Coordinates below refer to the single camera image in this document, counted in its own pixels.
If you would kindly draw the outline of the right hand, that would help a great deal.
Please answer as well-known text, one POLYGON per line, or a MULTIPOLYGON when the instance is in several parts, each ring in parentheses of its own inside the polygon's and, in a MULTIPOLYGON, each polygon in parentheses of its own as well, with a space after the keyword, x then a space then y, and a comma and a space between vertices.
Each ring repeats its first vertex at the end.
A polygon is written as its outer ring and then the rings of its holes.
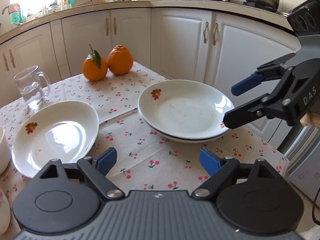
POLYGON ((306 113, 301 119, 300 123, 303 126, 315 126, 320 129, 320 115, 316 113, 306 113))

